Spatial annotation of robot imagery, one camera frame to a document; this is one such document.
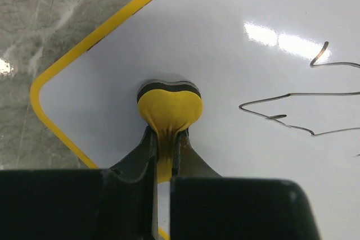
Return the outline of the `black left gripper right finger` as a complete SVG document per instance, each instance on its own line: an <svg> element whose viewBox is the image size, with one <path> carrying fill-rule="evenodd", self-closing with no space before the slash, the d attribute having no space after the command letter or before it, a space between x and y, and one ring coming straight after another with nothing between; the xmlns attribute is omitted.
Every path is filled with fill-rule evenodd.
<svg viewBox="0 0 360 240"><path fill-rule="evenodd" d="M320 239L307 195L287 179L217 174L178 134L170 182L171 239Z"/></svg>

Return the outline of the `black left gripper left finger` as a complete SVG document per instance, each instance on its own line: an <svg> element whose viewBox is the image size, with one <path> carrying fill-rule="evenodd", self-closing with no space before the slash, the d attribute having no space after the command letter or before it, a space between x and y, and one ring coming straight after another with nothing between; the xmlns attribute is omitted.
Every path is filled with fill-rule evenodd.
<svg viewBox="0 0 360 240"><path fill-rule="evenodd" d="M156 135L108 169L2 170L2 239L157 239Z"/></svg>

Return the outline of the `yellow and black eraser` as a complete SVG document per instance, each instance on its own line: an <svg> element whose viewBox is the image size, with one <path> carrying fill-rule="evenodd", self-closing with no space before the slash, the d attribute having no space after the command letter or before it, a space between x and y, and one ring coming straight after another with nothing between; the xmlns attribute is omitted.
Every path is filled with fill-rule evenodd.
<svg viewBox="0 0 360 240"><path fill-rule="evenodd" d="M200 91L190 81L151 79L138 90L137 107L141 118L157 136L157 182L168 182L173 175L179 133L202 115Z"/></svg>

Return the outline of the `yellow framed whiteboard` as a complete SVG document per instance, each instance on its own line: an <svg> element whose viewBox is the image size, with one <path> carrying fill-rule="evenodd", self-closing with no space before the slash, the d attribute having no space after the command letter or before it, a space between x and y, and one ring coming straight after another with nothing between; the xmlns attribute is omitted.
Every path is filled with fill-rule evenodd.
<svg viewBox="0 0 360 240"><path fill-rule="evenodd" d="M322 239L359 238L359 0L132 0L37 77L37 116L89 167L142 137L136 94L188 80L226 176L287 178Z"/></svg>

